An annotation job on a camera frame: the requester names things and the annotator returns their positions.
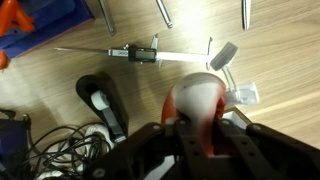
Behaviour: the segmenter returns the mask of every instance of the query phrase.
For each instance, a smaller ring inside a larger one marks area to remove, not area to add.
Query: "black device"
[[[228,119],[213,124],[214,156],[204,153],[188,118],[161,127],[150,123],[84,172],[84,179],[144,179],[173,155],[174,165],[159,179],[315,180],[320,151],[261,124],[245,130]]]
[[[116,93],[115,85],[111,78],[106,74],[86,75],[81,77],[76,84],[76,91],[79,97],[90,107],[90,109],[102,120],[102,122],[109,128],[110,137],[112,141],[117,139],[118,134],[113,134],[110,130],[110,125],[103,115],[102,111],[97,110],[92,101],[91,95],[100,90],[108,97],[110,108],[117,119],[119,126],[125,136],[128,136],[128,116],[122,107],[120,98]]]
[[[153,48],[139,48],[136,45],[128,47],[129,61],[156,62],[157,50]]]

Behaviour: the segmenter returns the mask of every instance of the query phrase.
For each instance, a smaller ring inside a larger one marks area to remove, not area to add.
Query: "blue object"
[[[22,54],[93,17],[85,0],[19,1],[35,19],[35,31],[24,33],[15,28],[0,38],[0,49],[9,58]]]

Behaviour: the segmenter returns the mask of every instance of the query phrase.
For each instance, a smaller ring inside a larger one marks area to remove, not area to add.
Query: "metal rod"
[[[242,0],[243,29],[248,30],[250,26],[251,0]]]
[[[157,1],[158,6],[159,6],[159,9],[161,11],[162,17],[163,17],[164,21],[166,22],[168,28],[172,28],[173,24],[172,24],[172,22],[170,20],[169,14],[168,14],[167,9],[164,6],[162,0],[156,0],[156,1]]]
[[[210,39],[209,39],[209,44],[208,44],[208,53],[207,53],[208,56],[211,56],[211,55],[212,55],[212,49],[211,49],[211,48],[212,48],[212,44],[213,44],[213,38],[210,37]],[[210,69],[211,69],[210,63],[211,63],[211,62],[206,62],[207,71],[210,71]]]
[[[223,72],[224,76],[226,77],[226,80],[227,80],[227,83],[228,83],[228,86],[229,86],[228,90],[231,91],[231,83],[230,83],[229,76],[228,76],[225,68],[222,68],[222,72]]]
[[[232,84],[233,84],[234,89],[235,89],[236,91],[238,91],[237,85],[236,85],[236,83],[235,83],[235,81],[234,81],[234,79],[233,79],[233,77],[232,77],[232,75],[231,75],[231,72],[230,72],[228,66],[225,66],[225,69],[227,70],[227,72],[228,72],[228,74],[229,74],[229,77],[230,77],[230,79],[231,79],[231,82],[232,82]]]
[[[166,61],[207,63],[211,61],[212,57],[204,54],[157,52],[157,60],[159,59],[163,59]]]
[[[107,3],[106,3],[105,0],[99,0],[99,4],[100,4],[100,8],[102,10],[102,14],[104,16],[104,20],[106,21],[109,33],[110,33],[111,36],[113,36],[113,35],[116,34],[116,30],[115,30],[115,28],[113,26],[113,22],[111,20],[110,13],[109,13],[108,8],[107,8]]]
[[[100,50],[100,49],[82,49],[82,48],[63,48],[63,47],[57,47],[54,48],[58,51],[81,51],[81,52],[96,52],[96,53],[108,53],[106,50]]]

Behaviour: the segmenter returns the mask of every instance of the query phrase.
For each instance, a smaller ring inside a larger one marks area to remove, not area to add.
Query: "white cable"
[[[85,133],[85,136],[89,136],[89,135],[92,135],[95,133],[102,134],[104,136],[104,139],[110,144],[110,148],[113,149],[114,144],[113,144],[113,142],[111,142],[109,131],[105,126],[98,125],[98,124],[89,126],[86,133]],[[92,138],[86,139],[86,142],[88,142],[88,141],[92,141]],[[89,151],[90,145],[86,145],[86,147],[87,147],[87,151]]]
[[[62,176],[62,175],[63,175],[63,173],[60,172],[60,171],[48,171],[48,172],[42,173],[42,174],[37,178],[37,180],[42,180],[42,179],[49,178],[49,177],[60,177],[60,176]]]

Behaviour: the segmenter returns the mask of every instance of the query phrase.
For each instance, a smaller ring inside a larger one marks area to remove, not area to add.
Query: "clear plastic piece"
[[[259,94],[255,83],[238,85],[224,94],[227,105],[254,105],[259,103]]]

